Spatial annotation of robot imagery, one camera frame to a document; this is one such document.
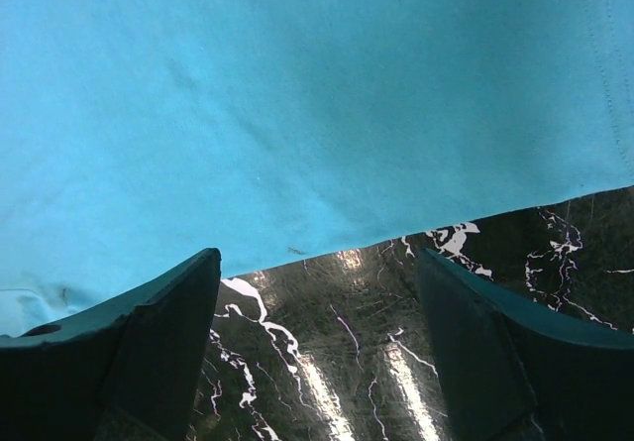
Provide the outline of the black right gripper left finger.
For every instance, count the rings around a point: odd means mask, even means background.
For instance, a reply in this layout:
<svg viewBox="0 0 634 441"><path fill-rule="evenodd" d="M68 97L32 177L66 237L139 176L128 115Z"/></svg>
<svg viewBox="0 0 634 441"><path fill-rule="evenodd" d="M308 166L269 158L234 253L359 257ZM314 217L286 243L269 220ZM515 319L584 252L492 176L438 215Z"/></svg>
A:
<svg viewBox="0 0 634 441"><path fill-rule="evenodd" d="M220 252L204 249L89 309L2 336L2 439L91 440L107 411L184 439L220 276Z"/></svg>

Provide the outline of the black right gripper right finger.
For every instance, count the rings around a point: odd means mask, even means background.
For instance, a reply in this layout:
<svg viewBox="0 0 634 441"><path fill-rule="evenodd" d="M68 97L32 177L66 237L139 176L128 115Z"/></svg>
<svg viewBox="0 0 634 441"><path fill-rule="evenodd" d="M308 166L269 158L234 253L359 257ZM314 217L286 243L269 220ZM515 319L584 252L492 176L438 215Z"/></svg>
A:
<svg viewBox="0 0 634 441"><path fill-rule="evenodd" d="M423 250L420 302L450 426L498 440L533 417L544 440L633 437L633 337L561 314Z"/></svg>

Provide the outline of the cyan t shirt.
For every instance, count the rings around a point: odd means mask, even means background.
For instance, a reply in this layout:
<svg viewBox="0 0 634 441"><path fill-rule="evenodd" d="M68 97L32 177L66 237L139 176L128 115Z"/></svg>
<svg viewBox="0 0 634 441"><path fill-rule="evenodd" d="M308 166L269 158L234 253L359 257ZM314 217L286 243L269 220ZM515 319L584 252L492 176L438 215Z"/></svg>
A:
<svg viewBox="0 0 634 441"><path fill-rule="evenodd" d="M633 182L633 0L1 0L1 330Z"/></svg>

